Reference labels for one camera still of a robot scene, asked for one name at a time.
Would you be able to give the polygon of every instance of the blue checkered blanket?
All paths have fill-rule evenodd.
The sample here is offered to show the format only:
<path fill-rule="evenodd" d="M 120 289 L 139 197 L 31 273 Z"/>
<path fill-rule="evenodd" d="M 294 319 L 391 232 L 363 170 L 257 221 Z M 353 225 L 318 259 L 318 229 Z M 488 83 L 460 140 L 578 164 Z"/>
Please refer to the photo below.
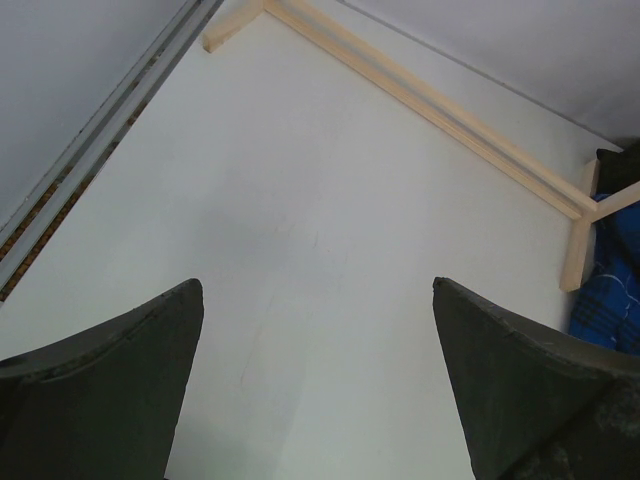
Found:
<path fill-rule="evenodd" d="M 571 312 L 569 334 L 640 355 L 640 202 L 597 222 L 594 260 Z"/>

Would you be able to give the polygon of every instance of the wooden strip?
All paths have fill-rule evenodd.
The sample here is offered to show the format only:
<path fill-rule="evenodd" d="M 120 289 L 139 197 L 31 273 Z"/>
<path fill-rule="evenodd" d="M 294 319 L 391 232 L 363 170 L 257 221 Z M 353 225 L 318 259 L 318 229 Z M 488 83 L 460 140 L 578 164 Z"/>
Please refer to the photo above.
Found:
<path fill-rule="evenodd" d="M 598 210 L 593 214 L 593 221 L 616 213 L 618 210 L 628 207 L 636 202 L 640 202 L 640 182 L 628 186 L 618 193 L 614 193 L 598 203 Z"/>
<path fill-rule="evenodd" d="M 598 184 L 598 171 L 600 163 L 597 159 L 589 162 L 582 175 L 581 189 L 591 196 L 595 193 Z M 582 286 L 584 266 L 587 262 L 587 250 L 589 236 L 591 234 L 592 221 L 585 215 L 574 220 L 571 226 L 571 235 L 567 245 L 567 255 L 564 260 L 562 276 L 560 277 L 560 289 L 564 292 L 573 292 Z"/>
<path fill-rule="evenodd" d="M 202 34 L 202 46 L 211 53 L 264 11 L 261 0 L 250 0 L 241 9 L 221 22 L 216 22 Z"/>
<path fill-rule="evenodd" d="M 394 62 L 382 52 L 354 35 L 352 32 L 326 16 L 318 9 L 312 7 L 304 0 L 290 0 L 286 3 L 278 3 L 287 10 L 289 10 L 287 5 L 290 4 L 295 11 L 303 13 L 313 22 L 313 24 L 318 25 L 329 32 L 334 38 L 344 43 L 344 45 L 355 50 L 361 56 L 374 60 L 380 67 L 394 75 L 396 78 L 401 79 L 407 86 L 427 99 L 432 105 L 436 105 L 447 115 L 455 118 L 483 140 L 492 144 L 494 148 L 505 153 L 508 157 L 511 157 L 515 164 L 520 168 L 527 170 L 533 177 L 538 178 L 541 182 L 546 183 L 553 190 L 556 190 L 559 196 L 567 197 L 576 205 L 587 211 L 596 211 L 597 203 L 580 191 L 579 188 L 564 180 L 562 177 L 540 163 L 532 155 L 511 143 L 507 138 L 491 129 L 488 125 L 437 91 L 414 73 Z"/>
<path fill-rule="evenodd" d="M 322 31 L 317 30 L 306 20 L 287 10 L 279 2 L 266 0 L 265 10 L 398 99 L 414 112 L 442 129 L 445 133 L 455 138 L 471 151 L 484 158 L 505 174 L 509 175 L 512 179 L 538 195 L 568 217 L 578 219 L 582 216 L 582 212 L 579 207 L 567 203 L 566 199 L 556 191 L 551 190 L 547 185 L 532 177 L 531 174 L 523 171 L 518 166 L 515 166 L 503 154 L 497 152 L 481 139 L 461 129 L 459 125 L 437 111 L 435 108 L 426 104 L 420 97 L 400 85 L 396 80 L 389 77 L 389 75 L 378 70 L 371 63 L 328 37 Z"/>

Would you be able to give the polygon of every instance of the wooden frame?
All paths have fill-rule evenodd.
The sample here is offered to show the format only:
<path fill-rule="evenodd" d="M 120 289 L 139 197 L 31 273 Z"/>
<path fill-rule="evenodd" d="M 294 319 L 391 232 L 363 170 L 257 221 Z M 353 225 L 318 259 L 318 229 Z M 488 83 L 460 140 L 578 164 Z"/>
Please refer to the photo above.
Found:
<path fill-rule="evenodd" d="M 597 161 L 587 165 L 582 188 L 572 185 L 305 0 L 249 0 L 249 4 L 205 31 L 204 48 L 212 52 L 263 11 L 333 55 L 573 220 L 560 281 L 563 290 L 575 290 L 582 283 L 592 223 L 640 201 L 639 183 L 600 203 L 595 202 L 591 195 L 597 179 Z"/>

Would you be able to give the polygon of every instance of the white wall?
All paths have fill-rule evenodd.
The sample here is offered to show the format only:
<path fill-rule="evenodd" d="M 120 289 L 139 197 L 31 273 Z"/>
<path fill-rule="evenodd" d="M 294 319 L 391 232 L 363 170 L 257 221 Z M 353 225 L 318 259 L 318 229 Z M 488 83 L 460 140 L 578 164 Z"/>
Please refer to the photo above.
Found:
<path fill-rule="evenodd" d="M 637 0 L 342 0 L 609 139 L 640 136 Z"/>
<path fill-rule="evenodd" d="M 568 176 L 603 144 L 322 6 Z M 178 64 L 0 309 L 0 358 L 198 277 L 205 322 L 168 478 L 470 480 L 431 283 L 559 328 L 569 227 L 262 15 Z"/>
<path fill-rule="evenodd" d="M 0 2 L 0 228 L 185 2 Z"/>

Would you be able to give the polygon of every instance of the black fabric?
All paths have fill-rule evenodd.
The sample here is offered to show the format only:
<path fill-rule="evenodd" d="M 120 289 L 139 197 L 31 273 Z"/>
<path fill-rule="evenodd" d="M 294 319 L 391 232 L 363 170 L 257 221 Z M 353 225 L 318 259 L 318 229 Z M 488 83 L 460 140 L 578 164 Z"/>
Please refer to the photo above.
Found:
<path fill-rule="evenodd" d="M 203 315 L 189 280 L 0 362 L 0 479 L 162 480 Z"/>
<path fill-rule="evenodd" d="M 438 335 L 482 480 L 636 480 L 640 358 L 434 283 Z"/>
<path fill-rule="evenodd" d="M 640 181 L 640 141 L 621 153 L 598 149 L 600 160 L 597 194 L 612 195 Z"/>

